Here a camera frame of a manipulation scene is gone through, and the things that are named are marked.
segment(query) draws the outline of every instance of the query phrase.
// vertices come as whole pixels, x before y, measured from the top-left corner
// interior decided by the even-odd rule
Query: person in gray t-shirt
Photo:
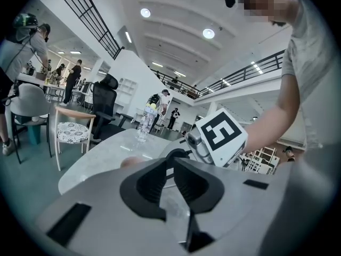
[[[22,68],[26,66],[35,52],[42,60],[43,67],[47,69],[47,47],[45,39],[50,33],[50,26],[43,24],[38,32],[27,37],[22,44],[4,40],[0,46],[0,99],[5,99],[11,86],[19,76]],[[3,141],[3,154],[9,155],[14,151],[13,141],[9,139],[5,117],[5,106],[0,103],[0,137]]]
[[[323,17],[309,0],[240,0],[253,15],[293,27],[283,56],[282,82],[276,105],[247,126],[250,152],[277,141],[302,108],[307,148],[341,141],[339,49]]]

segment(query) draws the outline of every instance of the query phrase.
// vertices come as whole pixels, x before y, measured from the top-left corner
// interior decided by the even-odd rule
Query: round ceiling light
[[[148,18],[150,16],[150,10],[148,9],[142,9],[141,10],[141,15],[145,18]]]
[[[212,39],[214,37],[214,31],[210,28],[206,28],[202,32],[203,36],[207,39]]]

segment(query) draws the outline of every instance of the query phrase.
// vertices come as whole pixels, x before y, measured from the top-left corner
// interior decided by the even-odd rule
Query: water bottle
[[[153,125],[154,119],[158,114],[156,104],[147,103],[143,116],[141,118],[139,128],[137,129],[137,140],[140,142],[145,142],[147,139],[147,135],[149,134],[151,127]]]

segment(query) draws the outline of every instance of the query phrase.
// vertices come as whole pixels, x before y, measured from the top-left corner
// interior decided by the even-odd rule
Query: floor
[[[69,109],[84,111],[83,107],[72,103],[67,107]],[[75,120],[62,116],[61,121]],[[70,168],[81,156],[80,145],[68,145],[61,143],[60,164],[62,171],[57,168],[54,156],[53,128],[55,120],[55,109],[51,109],[50,114],[50,141],[52,158],[48,153],[46,143],[46,127],[41,127],[41,142],[38,145],[29,143],[27,132],[22,132],[19,136],[21,147],[19,155],[22,163],[19,164],[15,153],[10,156],[3,156],[0,153],[0,185],[4,196],[7,199],[12,211],[18,218],[24,221],[34,222],[37,216],[59,196],[58,181],[63,174]],[[77,123],[86,124],[84,120],[78,120]],[[113,124],[118,125],[119,116]],[[125,129],[136,128],[136,123],[131,124],[126,120],[122,126]],[[153,135],[164,139],[174,141],[181,137],[178,132],[164,129]]]

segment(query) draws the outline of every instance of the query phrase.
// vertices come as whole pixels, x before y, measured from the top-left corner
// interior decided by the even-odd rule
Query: railing
[[[166,74],[163,74],[159,71],[151,69],[154,74],[162,81],[162,83],[167,87],[180,94],[186,95],[191,99],[196,99],[199,95],[199,90],[195,87],[192,87],[184,82],[178,81],[177,79],[170,77]]]
[[[121,51],[92,0],[64,0],[113,59]]]
[[[263,75],[278,69],[282,68],[283,63],[283,54],[285,50],[277,52],[269,57],[266,57],[260,61],[254,62],[247,67],[244,67],[225,78],[221,78],[220,81],[217,81],[210,86],[206,87],[205,89],[201,90],[198,98],[214,93],[220,89],[226,88],[228,86],[232,86],[233,84],[237,84],[247,79],[251,79],[254,77],[258,77],[259,75]]]

